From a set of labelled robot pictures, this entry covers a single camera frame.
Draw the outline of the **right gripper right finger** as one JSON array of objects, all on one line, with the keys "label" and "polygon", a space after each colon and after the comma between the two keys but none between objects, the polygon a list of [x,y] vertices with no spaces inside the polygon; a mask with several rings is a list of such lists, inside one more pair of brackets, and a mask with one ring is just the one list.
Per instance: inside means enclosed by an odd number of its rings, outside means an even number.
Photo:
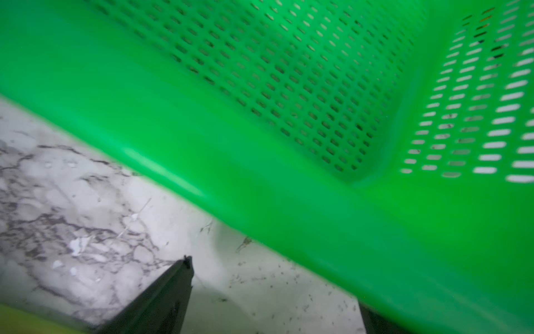
[{"label": "right gripper right finger", "polygon": [[410,331],[358,302],[367,334],[411,334]]}]

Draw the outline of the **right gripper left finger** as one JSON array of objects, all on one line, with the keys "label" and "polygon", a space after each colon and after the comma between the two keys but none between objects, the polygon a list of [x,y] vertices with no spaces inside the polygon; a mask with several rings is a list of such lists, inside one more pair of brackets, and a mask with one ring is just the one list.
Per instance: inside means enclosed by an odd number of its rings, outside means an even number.
[{"label": "right gripper left finger", "polygon": [[192,257],[176,261],[98,333],[180,333],[192,291]]}]

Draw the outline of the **yellow-green long pants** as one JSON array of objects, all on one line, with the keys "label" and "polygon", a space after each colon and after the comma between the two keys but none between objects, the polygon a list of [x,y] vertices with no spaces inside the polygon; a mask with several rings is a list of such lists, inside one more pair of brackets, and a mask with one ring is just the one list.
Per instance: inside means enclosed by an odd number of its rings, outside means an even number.
[{"label": "yellow-green long pants", "polygon": [[57,322],[46,320],[37,315],[1,305],[1,333],[14,334],[75,334],[85,333]]}]

